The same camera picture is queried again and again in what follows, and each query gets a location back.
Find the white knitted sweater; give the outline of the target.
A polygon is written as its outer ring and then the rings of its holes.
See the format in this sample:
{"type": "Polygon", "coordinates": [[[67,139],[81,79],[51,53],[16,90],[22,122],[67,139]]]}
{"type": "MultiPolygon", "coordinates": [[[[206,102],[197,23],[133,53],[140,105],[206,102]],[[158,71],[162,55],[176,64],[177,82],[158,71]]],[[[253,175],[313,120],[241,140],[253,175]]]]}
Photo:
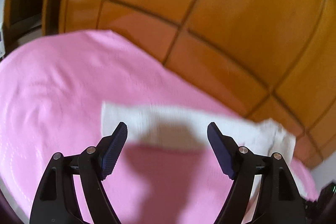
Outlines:
{"type": "Polygon", "coordinates": [[[123,223],[214,222],[232,181],[207,139],[211,122],[257,155],[293,159],[294,136],[271,119],[253,123],[177,106],[103,103],[102,135],[120,122],[127,142],[105,189],[123,223]]]}

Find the pink bed cover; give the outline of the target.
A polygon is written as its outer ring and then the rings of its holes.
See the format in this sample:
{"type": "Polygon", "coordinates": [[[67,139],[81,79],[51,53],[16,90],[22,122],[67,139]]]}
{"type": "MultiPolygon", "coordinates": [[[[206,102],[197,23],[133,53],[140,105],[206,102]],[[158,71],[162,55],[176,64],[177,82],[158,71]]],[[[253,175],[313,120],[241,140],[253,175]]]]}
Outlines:
{"type": "Polygon", "coordinates": [[[24,223],[52,155],[100,141],[105,102],[239,118],[111,31],[29,42],[1,62],[1,189],[24,223]]]}

